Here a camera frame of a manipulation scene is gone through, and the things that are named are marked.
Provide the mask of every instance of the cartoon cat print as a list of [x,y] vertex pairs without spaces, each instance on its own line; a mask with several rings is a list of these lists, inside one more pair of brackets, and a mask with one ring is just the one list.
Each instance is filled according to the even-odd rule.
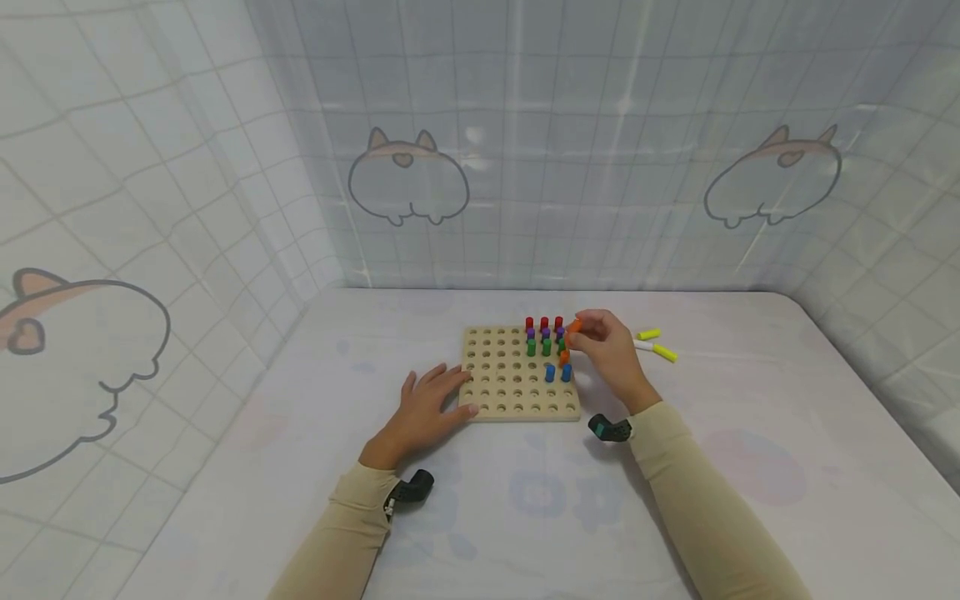
[[836,131],[832,125],[816,139],[789,139],[781,125],[713,180],[704,195],[707,215],[727,229],[753,217],[776,225],[821,203],[840,178],[843,160],[830,143]]
[[0,484],[112,431],[120,393],[156,375],[170,337],[167,309],[129,283],[21,269],[13,290],[0,309]]
[[396,227],[409,217],[439,225],[463,212],[470,197],[463,169],[438,152],[427,130],[410,143],[390,141],[374,127],[367,151],[350,166],[348,189],[361,208]]

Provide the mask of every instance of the table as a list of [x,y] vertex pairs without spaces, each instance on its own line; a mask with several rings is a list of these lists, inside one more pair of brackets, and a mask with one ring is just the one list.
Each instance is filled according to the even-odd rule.
[[[469,324],[608,307],[680,354],[641,356],[817,598],[960,597],[960,497],[794,301],[765,293],[328,290],[251,394],[120,594],[261,599],[338,476],[392,414],[410,369],[456,364]],[[366,598],[688,598],[586,357],[585,415],[474,423],[427,468]]]

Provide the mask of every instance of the left hand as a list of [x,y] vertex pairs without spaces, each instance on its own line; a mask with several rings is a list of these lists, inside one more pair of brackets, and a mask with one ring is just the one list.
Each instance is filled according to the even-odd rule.
[[410,371],[400,389],[400,406],[375,436],[364,446],[360,464],[369,468],[393,470],[405,457],[424,450],[450,435],[477,414],[476,404],[441,412],[444,398],[470,379],[470,372],[457,365],[449,371],[441,363],[420,378]]

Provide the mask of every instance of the hand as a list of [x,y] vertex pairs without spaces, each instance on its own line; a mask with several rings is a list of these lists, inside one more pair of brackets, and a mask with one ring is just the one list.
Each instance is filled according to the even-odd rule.
[[567,343],[587,355],[630,414],[635,415],[660,402],[660,394],[647,381],[636,358],[630,329],[605,309],[582,310],[577,313],[577,319],[583,327],[579,333],[570,333]]
[[400,406],[360,454],[365,467],[393,470],[405,457],[424,450],[466,423],[477,414],[476,404],[461,406],[448,413],[441,407],[451,392],[470,379],[470,372],[457,365],[449,371],[441,363],[420,378],[410,371],[400,388]]

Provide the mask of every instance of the wall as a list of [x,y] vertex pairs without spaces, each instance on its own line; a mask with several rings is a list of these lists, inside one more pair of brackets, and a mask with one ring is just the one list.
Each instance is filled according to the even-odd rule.
[[242,3],[0,2],[4,598],[114,597],[343,278],[262,54]]
[[782,292],[960,489],[960,4],[250,4],[349,285]]

